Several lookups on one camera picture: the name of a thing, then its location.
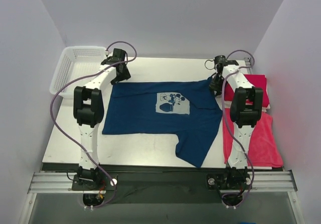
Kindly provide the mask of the blue t-shirt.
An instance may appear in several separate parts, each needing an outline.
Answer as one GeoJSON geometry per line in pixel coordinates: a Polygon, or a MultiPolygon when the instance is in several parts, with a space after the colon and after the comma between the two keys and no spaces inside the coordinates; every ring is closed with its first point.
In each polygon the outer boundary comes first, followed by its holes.
{"type": "Polygon", "coordinates": [[[112,88],[102,134],[174,134],[176,156],[200,168],[222,119],[210,82],[118,83],[112,88]]]}

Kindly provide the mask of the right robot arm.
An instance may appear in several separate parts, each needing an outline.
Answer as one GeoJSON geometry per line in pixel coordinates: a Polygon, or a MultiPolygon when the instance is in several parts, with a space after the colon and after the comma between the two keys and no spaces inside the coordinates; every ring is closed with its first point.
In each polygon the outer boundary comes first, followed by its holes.
{"type": "Polygon", "coordinates": [[[230,85],[234,95],[229,114],[223,110],[225,126],[233,139],[228,166],[235,169],[246,169],[250,139],[257,122],[261,119],[264,91],[250,83],[240,71],[242,67],[235,61],[215,64],[215,73],[210,83],[214,96],[221,96],[224,103],[225,87],[230,85]]]}

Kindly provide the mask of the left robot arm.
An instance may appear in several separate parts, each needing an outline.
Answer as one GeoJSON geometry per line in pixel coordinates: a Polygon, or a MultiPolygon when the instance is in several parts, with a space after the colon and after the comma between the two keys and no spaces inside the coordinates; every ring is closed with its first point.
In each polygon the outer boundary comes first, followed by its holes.
{"type": "Polygon", "coordinates": [[[107,70],[106,67],[101,65],[99,75],[83,86],[75,87],[73,97],[73,116],[79,127],[82,146],[77,177],[91,190],[97,189],[102,182],[97,150],[98,128],[104,118],[102,92],[110,84],[115,85],[131,78],[126,63],[107,70]]]}

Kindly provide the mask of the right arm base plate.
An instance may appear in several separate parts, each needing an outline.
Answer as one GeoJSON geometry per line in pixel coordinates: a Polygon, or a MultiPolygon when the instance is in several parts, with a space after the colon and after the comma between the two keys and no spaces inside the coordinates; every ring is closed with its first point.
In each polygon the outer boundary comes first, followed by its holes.
{"type": "Polygon", "coordinates": [[[250,175],[248,173],[209,173],[206,179],[209,189],[245,190],[248,188],[250,175]]]}

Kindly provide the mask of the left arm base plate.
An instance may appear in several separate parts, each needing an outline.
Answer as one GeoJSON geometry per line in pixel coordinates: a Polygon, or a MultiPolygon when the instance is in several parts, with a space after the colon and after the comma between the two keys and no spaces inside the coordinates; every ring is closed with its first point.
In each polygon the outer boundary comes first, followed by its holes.
{"type": "Polygon", "coordinates": [[[110,179],[102,175],[97,180],[82,179],[78,175],[73,176],[71,189],[73,191],[99,191],[99,190],[114,190],[116,186],[110,182],[110,179]]]}

